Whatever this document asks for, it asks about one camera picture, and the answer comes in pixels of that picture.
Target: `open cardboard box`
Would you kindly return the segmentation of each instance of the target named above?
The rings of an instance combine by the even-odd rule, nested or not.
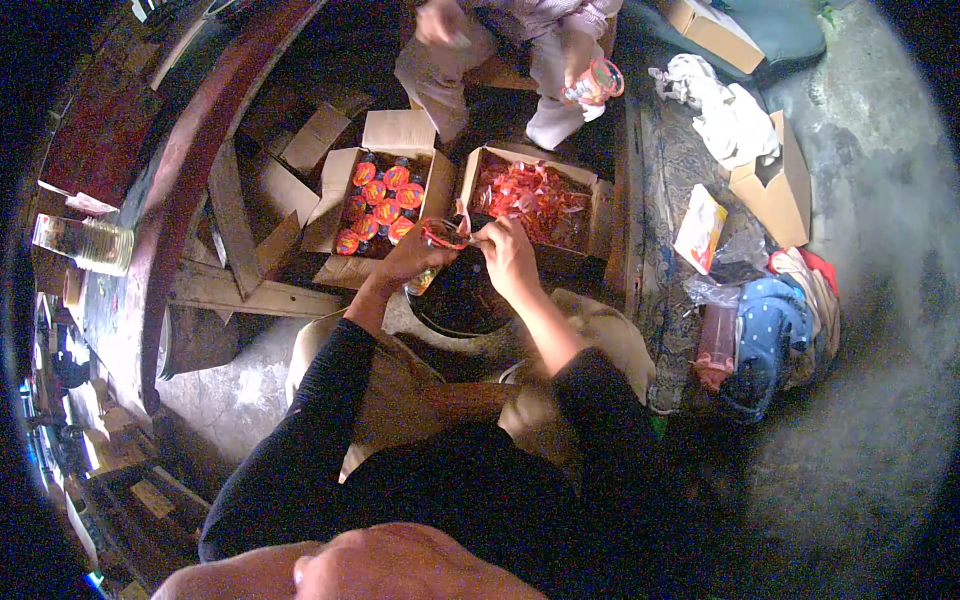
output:
[[[599,179],[595,173],[586,169],[543,160],[542,156],[539,156],[539,152],[534,149],[530,149],[529,154],[527,154],[492,146],[482,146],[470,153],[467,158],[467,172],[464,178],[464,187],[460,194],[464,201],[473,198],[477,177],[490,156],[499,156],[510,162],[522,160],[530,164],[543,161],[546,166],[554,167],[572,180],[582,183],[590,189],[590,214],[588,230],[582,238],[583,247],[578,250],[569,250],[548,244],[534,244],[538,267],[550,273],[572,275],[587,264],[590,256],[607,260],[610,256],[612,239],[610,206],[612,187],[607,181]]]
[[[783,145],[780,157],[767,167],[752,160],[733,169],[730,189],[778,244],[802,246],[810,241],[810,174],[783,111],[770,118]]]
[[[764,59],[763,51],[728,14],[698,0],[661,0],[670,24],[744,73],[753,73]]]
[[[353,171],[366,152],[405,156],[429,163],[419,219],[446,216],[453,207],[453,165],[433,147],[436,130],[423,110],[371,110],[367,113],[362,148],[327,153],[321,175],[320,203],[307,217],[300,248],[333,252],[344,203],[353,187]],[[375,258],[333,255],[317,272],[315,283],[357,288],[372,273]]]

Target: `person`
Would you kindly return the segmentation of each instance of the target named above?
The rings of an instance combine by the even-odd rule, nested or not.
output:
[[[155,598],[582,598],[634,584],[656,493],[650,422],[624,374],[540,287],[519,221],[500,217],[474,239],[576,429],[581,495],[482,421],[376,451],[338,483],[388,298],[457,255],[428,245],[417,224],[332,327],[284,419],[220,490],[202,563]]]
[[[540,100],[526,135],[552,151],[603,107],[568,103],[561,91],[603,57],[597,44],[607,19],[623,0],[428,0],[417,10],[417,33],[400,52],[394,71],[410,100],[423,107],[443,144],[452,143],[468,123],[464,73],[496,52],[485,22],[514,45],[531,46],[530,75]]]

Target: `blue fabric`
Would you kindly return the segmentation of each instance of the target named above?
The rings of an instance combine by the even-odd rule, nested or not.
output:
[[[802,289],[766,277],[743,287],[737,325],[737,371],[724,381],[720,397],[737,420],[758,422],[786,380],[790,349],[804,351],[810,343],[813,312]]]

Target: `wooden table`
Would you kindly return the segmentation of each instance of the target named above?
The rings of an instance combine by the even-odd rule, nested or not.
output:
[[[139,409],[141,417],[159,406],[154,384],[163,311],[214,157],[236,132],[267,74],[322,5],[281,0],[243,26],[158,149],[149,191],[138,199],[128,196],[116,215],[120,225],[135,232],[127,275],[86,274],[78,323],[113,377],[118,400]]]

